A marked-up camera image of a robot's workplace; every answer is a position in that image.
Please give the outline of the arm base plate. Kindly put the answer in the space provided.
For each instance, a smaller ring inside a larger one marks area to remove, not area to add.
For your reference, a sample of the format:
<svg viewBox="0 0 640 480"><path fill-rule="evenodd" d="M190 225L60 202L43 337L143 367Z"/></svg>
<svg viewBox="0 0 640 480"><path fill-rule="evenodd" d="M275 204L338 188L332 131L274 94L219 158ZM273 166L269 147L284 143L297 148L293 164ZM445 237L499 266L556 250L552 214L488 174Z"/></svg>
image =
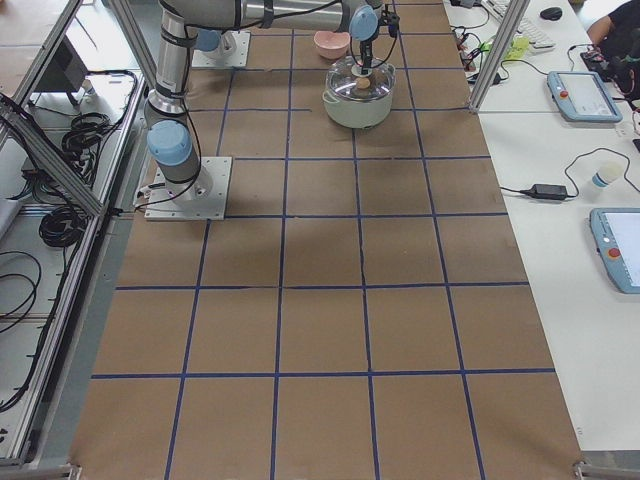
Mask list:
<svg viewBox="0 0 640 480"><path fill-rule="evenodd" d="M144 208L144 217L149 221L199 221L223 220L232 170L231 157L203 157L199 177L195 183L176 200L172 197L184 190L167 182L161 169L156 168L155 183L162 183L150 192Z"/></svg>
<svg viewBox="0 0 640 480"><path fill-rule="evenodd" d="M247 65L251 33L200 29L191 66L196 69L243 69Z"/></svg>

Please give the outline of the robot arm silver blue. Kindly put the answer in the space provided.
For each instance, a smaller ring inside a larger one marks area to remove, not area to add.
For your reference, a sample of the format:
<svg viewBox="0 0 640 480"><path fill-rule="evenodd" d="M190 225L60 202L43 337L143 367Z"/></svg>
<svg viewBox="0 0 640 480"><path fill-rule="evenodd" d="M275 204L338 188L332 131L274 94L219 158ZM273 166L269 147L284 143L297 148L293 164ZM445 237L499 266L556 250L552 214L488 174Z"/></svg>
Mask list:
<svg viewBox="0 0 640 480"><path fill-rule="evenodd" d="M202 52L220 51L227 54L236 49L236 40L232 32L199 28L195 49Z"/></svg>
<svg viewBox="0 0 640 480"><path fill-rule="evenodd" d="M233 179L273 190L286 174L284 83L294 78L298 32L346 34L363 50L357 68L372 61L381 6L367 1L163 1L155 86L146 101L150 138L165 139L157 130L168 121L186 138L188 155L179 165L159 164L171 188L198 189L205 178L197 171L195 130L215 134L224 152L242 159ZM218 74L192 66L195 52L220 54L235 33L260 30L259 55L246 73L226 67Z"/></svg>

